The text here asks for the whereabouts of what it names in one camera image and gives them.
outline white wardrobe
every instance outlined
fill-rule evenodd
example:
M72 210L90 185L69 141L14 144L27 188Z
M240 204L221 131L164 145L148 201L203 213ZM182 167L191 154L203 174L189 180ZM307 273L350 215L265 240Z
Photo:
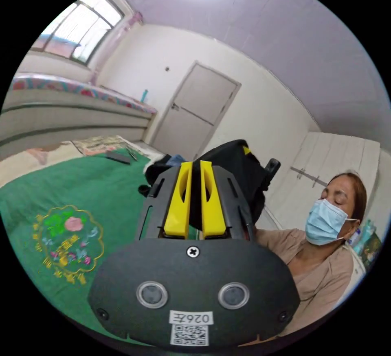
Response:
M305 229L308 212L323 188L336 174L346 170L359 173L371 199L378 173L380 143L330 133L310 132L279 186L266 195L266 214L278 229ZM350 293L365 269L351 250L354 271L344 297Z

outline ceiling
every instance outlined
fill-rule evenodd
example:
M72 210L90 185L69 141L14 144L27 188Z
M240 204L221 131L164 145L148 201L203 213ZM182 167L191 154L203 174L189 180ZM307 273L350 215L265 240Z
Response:
M324 132L391 152L385 86L352 32L316 0L127 0L144 23L218 39L270 70Z

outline window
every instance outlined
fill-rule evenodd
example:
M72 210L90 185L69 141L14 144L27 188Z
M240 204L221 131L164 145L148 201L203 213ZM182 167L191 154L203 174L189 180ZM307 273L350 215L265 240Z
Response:
M108 0L77 0L46 27L31 49L87 64L122 18L123 13Z

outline face mask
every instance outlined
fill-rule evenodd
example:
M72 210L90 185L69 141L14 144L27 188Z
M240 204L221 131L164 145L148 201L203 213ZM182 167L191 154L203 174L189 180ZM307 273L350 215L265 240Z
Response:
M325 245L337 241L345 221L355 221L348 219L347 214L340 208L332 205L328 200L317 200L312 207L305 225L307 241L314 245Z

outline green bedspread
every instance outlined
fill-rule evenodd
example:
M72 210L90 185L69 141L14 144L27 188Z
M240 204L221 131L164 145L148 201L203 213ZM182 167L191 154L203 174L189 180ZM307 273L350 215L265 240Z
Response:
M62 162L0 189L0 213L12 247L40 292L80 324L111 336L87 295L99 265L134 239L144 197L143 168L104 155ZM196 238L191 228L190 238Z

